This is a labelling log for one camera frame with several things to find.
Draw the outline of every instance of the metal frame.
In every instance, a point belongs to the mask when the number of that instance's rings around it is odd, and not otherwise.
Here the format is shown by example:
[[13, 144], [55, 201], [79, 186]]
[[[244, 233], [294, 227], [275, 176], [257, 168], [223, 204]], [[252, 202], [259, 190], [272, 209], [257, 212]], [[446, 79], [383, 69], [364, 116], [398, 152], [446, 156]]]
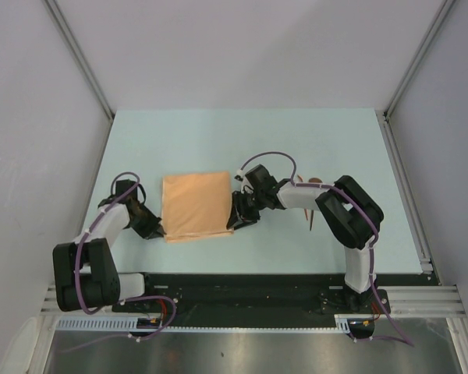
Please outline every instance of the metal frame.
[[[114, 113], [111, 110], [109, 103], [97, 81], [95, 75], [90, 68], [80, 46], [78, 45], [73, 32], [69, 28], [66, 18], [62, 14], [59, 4], [56, 0], [42, 0], [45, 4], [48, 13], [58, 31], [65, 41], [67, 48], [72, 54], [76, 64], [87, 81], [90, 89], [97, 98], [101, 109], [107, 116], [110, 123], [114, 118]], [[416, 239], [417, 251], [420, 257], [421, 265], [425, 273], [432, 273], [436, 267], [432, 266], [432, 258], [427, 237], [424, 233], [423, 226], [420, 221], [420, 215], [417, 211], [413, 194], [410, 188], [406, 171], [402, 165], [402, 159], [399, 155], [399, 150], [395, 143], [392, 130], [390, 128], [389, 119], [394, 112], [399, 100], [403, 96], [406, 88], [409, 86], [420, 63], [424, 60], [425, 55], [433, 44], [444, 22], [447, 20], [449, 13], [453, 10], [456, 0], [444, 0], [439, 8], [433, 22], [429, 26], [420, 46], [414, 55], [409, 68], [406, 70], [400, 84], [390, 100], [388, 107], [384, 112], [378, 115], [381, 133], [383, 135], [388, 155], [392, 162], [395, 178], [399, 185], [402, 201], [406, 207], [406, 212], [409, 220], [409, 225], [413, 232], [413, 237]], [[452, 335], [452, 341], [456, 348], [460, 365], [463, 373], [468, 373], [468, 320], [466, 313], [459, 297], [459, 293], [455, 286], [414, 286], [414, 287], [380, 287], [388, 292], [392, 316], [395, 318], [446, 318], [447, 324]], [[41, 331], [37, 339], [37, 344], [34, 350], [34, 355], [30, 363], [29, 374], [41, 374], [44, 371], [45, 364], [48, 359], [48, 352], [51, 347], [52, 338], [58, 321], [64, 321], [62, 328], [76, 328], [77, 330], [89, 330], [97, 326], [99, 329], [114, 330], [114, 326], [126, 326], [125, 321], [135, 321], [138, 315], [128, 313], [113, 313], [107, 309], [101, 311], [103, 316], [87, 316], [82, 312], [63, 313], [59, 310], [55, 300], [55, 289], [50, 287], [46, 294], [44, 305], [40, 313]], [[215, 329], [215, 328], [196, 328], [196, 327], [175, 327], [169, 328], [169, 332], [219, 332], [219, 333], [235, 333], [235, 332], [257, 332], [257, 333], [283, 333], [283, 332], [301, 332], [301, 333], [323, 333], [323, 332], [344, 332], [345, 325], [342, 324], [346, 315], [335, 316], [337, 327], [335, 329]], [[122, 325], [112, 324], [112, 322], [120, 321]]]

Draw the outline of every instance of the beige towel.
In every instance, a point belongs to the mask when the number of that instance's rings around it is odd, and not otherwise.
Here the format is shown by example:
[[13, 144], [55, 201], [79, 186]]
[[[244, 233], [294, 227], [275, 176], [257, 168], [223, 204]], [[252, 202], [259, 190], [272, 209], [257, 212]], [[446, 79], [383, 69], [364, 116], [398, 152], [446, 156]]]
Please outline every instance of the beige towel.
[[227, 171], [165, 176], [162, 224], [166, 242], [231, 235], [232, 230], [226, 228], [231, 204]]

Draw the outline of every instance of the table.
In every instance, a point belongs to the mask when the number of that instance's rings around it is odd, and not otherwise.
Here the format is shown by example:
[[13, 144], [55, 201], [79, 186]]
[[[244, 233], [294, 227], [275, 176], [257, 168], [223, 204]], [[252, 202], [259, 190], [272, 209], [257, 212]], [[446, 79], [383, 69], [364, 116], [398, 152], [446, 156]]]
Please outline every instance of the table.
[[[118, 111], [90, 201], [85, 227], [112, 179], [134, 171], [147, 207], [161, 214], [164, 175], [230, 171], [252, 155], [280, 150], [296, 159], [298, 174], [333, 182], [352, 175], [385, 213], [376, 249], [378, 273], [420, 273], [387, 150], [373, 109]], [[291, 164], [280, 156], [262, 163], [278, 180]], [[309, 231], [302, 210], [263, 210], [261, 221], [224, 238], [166, 244], [132, 230], [112, 247], [119, 272], [343, 273], [342, 246], [316, 212]]]

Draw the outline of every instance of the reflective floor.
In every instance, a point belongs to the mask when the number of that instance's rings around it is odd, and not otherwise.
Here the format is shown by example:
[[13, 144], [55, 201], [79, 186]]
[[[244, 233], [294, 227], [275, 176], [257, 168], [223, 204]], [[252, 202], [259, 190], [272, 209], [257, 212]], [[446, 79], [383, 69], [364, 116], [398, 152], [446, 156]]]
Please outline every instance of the reflective floor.
[[[461, 373], [444, 319], [404, 319], [416, 348], [385, 341], [354, 344], [342, 334], [162, 333], [147, 342], [116, 337], [67, 348], [105, 333], [59, 331], [45, 373]], [[379, 321], [376, 334], [392, 333]]]

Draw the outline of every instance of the white wall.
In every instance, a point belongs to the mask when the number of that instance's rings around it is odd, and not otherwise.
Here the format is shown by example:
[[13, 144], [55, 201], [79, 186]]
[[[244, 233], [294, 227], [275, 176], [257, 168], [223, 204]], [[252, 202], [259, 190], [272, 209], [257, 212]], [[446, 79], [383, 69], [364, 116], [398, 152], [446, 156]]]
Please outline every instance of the white wall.
[[113, 108], [385, 109], [441, 0], [59, 0]]
[[0, 361], [76, 233], [108, 123], [40, 0], [0, 0]]
[[446, 284], [468, 314], [468, 0], [459, 2], [392, 119]]

